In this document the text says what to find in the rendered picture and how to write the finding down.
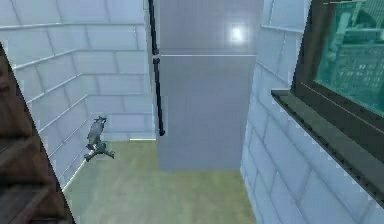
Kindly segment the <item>dark framed window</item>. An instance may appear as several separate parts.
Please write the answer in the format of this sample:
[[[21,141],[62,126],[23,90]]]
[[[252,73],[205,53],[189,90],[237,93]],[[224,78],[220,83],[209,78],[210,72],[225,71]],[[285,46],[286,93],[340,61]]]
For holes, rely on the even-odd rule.
[[[313,0],[272,97],[384,209],[384,0]]]

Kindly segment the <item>small grey statue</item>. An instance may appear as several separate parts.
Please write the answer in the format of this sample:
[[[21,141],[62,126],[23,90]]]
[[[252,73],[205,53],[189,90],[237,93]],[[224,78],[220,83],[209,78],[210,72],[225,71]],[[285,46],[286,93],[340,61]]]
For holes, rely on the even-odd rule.
[[[88,144],[86,145],[86,148],[89,149],[90,152],[84,155],[87,162],[98,154],[105,154],[111,158],[115,157],[115,152],[108,151],[106,149],[106,143],[101,140],[101,134],[104,130],[106,121],[106,117],[99,116],[91,125],[90,131],[87,135]]]

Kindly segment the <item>brown wooden bookcase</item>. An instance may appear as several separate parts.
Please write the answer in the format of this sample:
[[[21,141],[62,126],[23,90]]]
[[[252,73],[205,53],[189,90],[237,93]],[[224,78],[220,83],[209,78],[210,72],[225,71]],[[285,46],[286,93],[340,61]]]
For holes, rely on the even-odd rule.
[[[0,224],[76,224],[2,44]]]

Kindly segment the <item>silver grey fridge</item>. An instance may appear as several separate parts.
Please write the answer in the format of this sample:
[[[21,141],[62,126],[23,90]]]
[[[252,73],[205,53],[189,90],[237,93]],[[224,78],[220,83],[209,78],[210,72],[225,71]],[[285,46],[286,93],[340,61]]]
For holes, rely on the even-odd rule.
[[[265,0],[154,0],[158,55],[151,76],[158,164],[165,171],[239,168]],[[160,58],[165,135],[153,59]]]

